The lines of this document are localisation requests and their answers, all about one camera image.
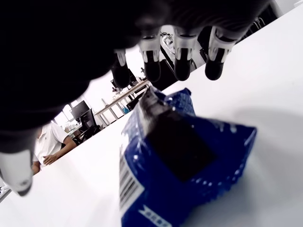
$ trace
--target barcode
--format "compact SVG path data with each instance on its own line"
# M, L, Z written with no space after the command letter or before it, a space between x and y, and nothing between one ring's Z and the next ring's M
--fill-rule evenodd
M144 187L135 178L125 157L120 158L120 213L121 216L130 208L144 191Z

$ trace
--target white shirt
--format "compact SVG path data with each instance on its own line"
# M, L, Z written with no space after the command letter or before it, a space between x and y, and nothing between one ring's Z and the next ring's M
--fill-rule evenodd
M63 141L67 136L68 134L54 123L43 126L40 137L36 139L33 161L39 161L41 163L41 169L45 167L43 164L43 156L53 155L61 150Z

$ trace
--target transparent plastic wrapper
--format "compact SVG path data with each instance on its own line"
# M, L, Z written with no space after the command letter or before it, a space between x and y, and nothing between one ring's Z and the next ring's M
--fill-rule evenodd
M237 183L257 129L195 116L191 92L150 88L122 131L122 227L179 226Z

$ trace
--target office chair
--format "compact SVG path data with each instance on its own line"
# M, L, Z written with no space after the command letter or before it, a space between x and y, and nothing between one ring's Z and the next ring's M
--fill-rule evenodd
M92 109L82 114L82 116L80 117L80 121L82 123L81 130L84 132L73 138L77 145L88 140L90 137L96 135L103 129L96 124Z

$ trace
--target man's arm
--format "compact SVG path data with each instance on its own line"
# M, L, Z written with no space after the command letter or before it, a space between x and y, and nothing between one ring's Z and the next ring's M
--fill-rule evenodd
M40 162L39 161L33 162L32 169L33 169L34 175L39 173L39 171L40 171Z
M65 147L59 150L57 153L53 155L43 156L45 158L43 161L44 165L50 165L51 163L55 162L77 146L76 143L69 136L64 139L63 143L65 144Z

